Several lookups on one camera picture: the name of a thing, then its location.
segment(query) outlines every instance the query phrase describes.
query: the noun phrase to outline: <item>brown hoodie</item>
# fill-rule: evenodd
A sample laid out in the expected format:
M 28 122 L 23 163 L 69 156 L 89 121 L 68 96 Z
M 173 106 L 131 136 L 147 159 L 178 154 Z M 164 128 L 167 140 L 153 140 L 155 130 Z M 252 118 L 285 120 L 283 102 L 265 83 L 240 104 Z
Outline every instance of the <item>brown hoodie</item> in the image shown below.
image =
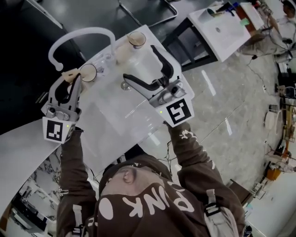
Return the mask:
M 96 201 L 83 164 L 81 131 L 75 131 L 70 141 L 62 145 L 60 186 L 69 192 L 59 204 L 57 236 L 66 236 L 76 226 L 76 204 L 82 206 L 82 222 L 92 237 L 209 237 L 204 221 L 208 189 L 214 189 L 216 202 L 232 212 L 242 236 L 244 210 L 236 195 L 223 184 L 189 124 L 169 127 L 169 133 L 182 167 L 178 172 L 181 186 L 172 182 L 164 164 L 152 156 L 141 155 L 104 174 Z

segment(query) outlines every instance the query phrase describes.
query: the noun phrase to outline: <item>white table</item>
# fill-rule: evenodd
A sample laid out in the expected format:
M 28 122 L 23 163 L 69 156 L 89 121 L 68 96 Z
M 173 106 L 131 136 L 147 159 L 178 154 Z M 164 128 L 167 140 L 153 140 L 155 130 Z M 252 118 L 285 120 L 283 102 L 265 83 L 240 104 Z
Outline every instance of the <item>white table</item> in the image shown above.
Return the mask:
M 162 47 L 146 25 L 136 31 L 146 35 L 146 44 Z M 91 63 L 97 55 L 86 63 Z M 122 81 L 122 74 L 114 69 L 103 78 L 84 83 L 80 97 L 82 114 L 77 125 L 85 131 L 84 161 L 95 173 L 148 137 L 163 122 L 137 91 L 122 90 Z M 0 216 L 23 183 L 58 146 L 43 139 L 42 120 L 0 136 Z
M 210 9 L 217 10 L 220 7 L 214 6 L 210 7 Z M 251 37 L 246 27 L 240 24 L 241 19 L 235 11 L 232 11 L 234 16 L 226 12 L 210 21 L 202 23 L 198 18 L 205 10 L 206 8 L 188 14 L 187 18 L 162 42 L 169 52 L 169 46 L 177 42 L 189 57 L 191 62 L 182 65 L 183 71 L 211 62 L 223 62 Z M 184 50 L 182 42 L 176 40 L 188 28 L 196 35 L 208 55 L 196 59 L 190 55 L 190 52 Z

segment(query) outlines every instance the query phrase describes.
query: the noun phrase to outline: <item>floor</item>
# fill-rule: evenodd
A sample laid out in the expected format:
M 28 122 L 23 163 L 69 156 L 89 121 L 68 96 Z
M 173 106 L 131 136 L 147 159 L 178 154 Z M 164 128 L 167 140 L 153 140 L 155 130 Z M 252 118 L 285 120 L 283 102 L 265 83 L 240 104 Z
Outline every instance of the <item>floor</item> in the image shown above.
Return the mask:
M 148 0 L 148 2 L 149 6 L 158 9 L 157 0 Z M 138 16 L 142 16 L 143 11 L 139 10 L 139 1 L 136 3 L 136 0 L 130 0 L 127 4 L 133 6 L 132 9 Z M 188 12 L 206 7 L 210 2 L 182 0 L 173 4 L 179 10 L 179 16 L 171 22 L 152 28 L 159 40 L 176 27 Z M 101 26 L 111 29 L 118 38 L 137 28 L 137 25 L 117 8 L 116 0 L 111 2 L 43 0 L 42 5 L 63 23 L 68 31 L 86 26 Z M 108 44 L 105 39 L 96 36 L 80 37 L 76 42 L 86 58 L 90 58 Z M 223 63 L 215 62 L 184 72 L 185 78 L 195 92 L 192 102 L 195 117 L 189 121 L 192 130 L 199 143 L 215 161 L 223 181 L 228 183 L 229 179 L 233 179 L 246 189 L 252 188 L 255 180 L 262 175 L 264 154 L 268 151 L 267 144 L 275 148 L 281 136 L 264 127 L 268 105 L 278 105 L 279 101 L 273 95 L 278 74 L 274 60 L 272 56 L 259 57 L 251 63 L 250 60 L 249 56 L 233 54 Z M 266 86 L 266 91 L 263 90 L 263 84 Z M 169 141 L 170 137 L 164 125 L 140 143 L 140 146 L 148 154 L 163 159 L 167 155 Z M 32 200 L 32 204 L 42 208 L 41 212 L 51 220 L 56 218 L 55 201 L 58 201 L 56 195 L 60 173 L 58 154 L 59 152 L 52 154 L 30 178 L 51 197 L 50 200 L 48 196 L 37 193 Z M 171 146 L 169 146 L 169 155 L 169 159 L 175 157 Z M 178 183 L 177 171 L 180 166 L 177 159 L 172 160 L 171 165 L 168 162 L 164 163 L 171 167 L 173 180 Z M 93 180 L 90 169 L 88 173 Z M 95 176 L 100 180 L 101 174 Z M 46 207 L 41 204 L 40 198 L 48 203 Z

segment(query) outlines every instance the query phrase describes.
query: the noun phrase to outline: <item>sleeve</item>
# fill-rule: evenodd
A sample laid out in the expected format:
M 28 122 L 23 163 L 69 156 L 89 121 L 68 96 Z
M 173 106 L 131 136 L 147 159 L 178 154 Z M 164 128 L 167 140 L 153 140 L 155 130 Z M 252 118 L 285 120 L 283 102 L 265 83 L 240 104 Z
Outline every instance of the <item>sleeve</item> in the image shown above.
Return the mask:
M 88 175 L 83 163 L 80 136 L 83 130 L 74 131 L 70 140 L 62 144 L 60 188 L 68 191 L 61 197 L 57 210 L 57 236 L 66 236 L 76 227 L 73 205 L 82 207 L 82 223 L 93 215 L 95 191 L 87 181 Z
M 181 186 L 204 204 L 208 203 L 206 191 L 214 189 L 217 203 L 232 212 L 239 234 L 242 236 L 245 228 L 245 212 L 242 205 L 233 191 L 223 184 L 215 163 L 197 142 L 190 125 L 185 122 L 174 128 L 168 127 L 174 152 L 179 165 L 182 166 L 178 172 Z

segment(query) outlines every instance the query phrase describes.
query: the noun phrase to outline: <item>person in background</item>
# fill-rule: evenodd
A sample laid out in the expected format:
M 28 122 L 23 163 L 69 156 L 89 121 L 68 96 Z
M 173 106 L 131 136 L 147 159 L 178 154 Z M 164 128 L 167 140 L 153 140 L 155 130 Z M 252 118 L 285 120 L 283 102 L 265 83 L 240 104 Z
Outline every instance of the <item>person in background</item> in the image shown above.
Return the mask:
M 282 3 L 286 15 L 282 19 L 275 20 L 267 11 L 264 11 L 267 15 L 269 30 L 264 33 L 253 32 L 252 38 L 239 49 L 240 53 L 257 56 L 277 55 L 294 48 L 296 41 L 295 7 L 288 0 Z
M 97 201 L 83 163 L 83 130 L 76 128 L 62 144 L 57 236 L 242 237 L 244 209 L 189 124 L 168 125 L 168 131 L 182 167 L 180 185 L 163 163 L 136 145 L 125 153 L 125 162 L 105 171 Z

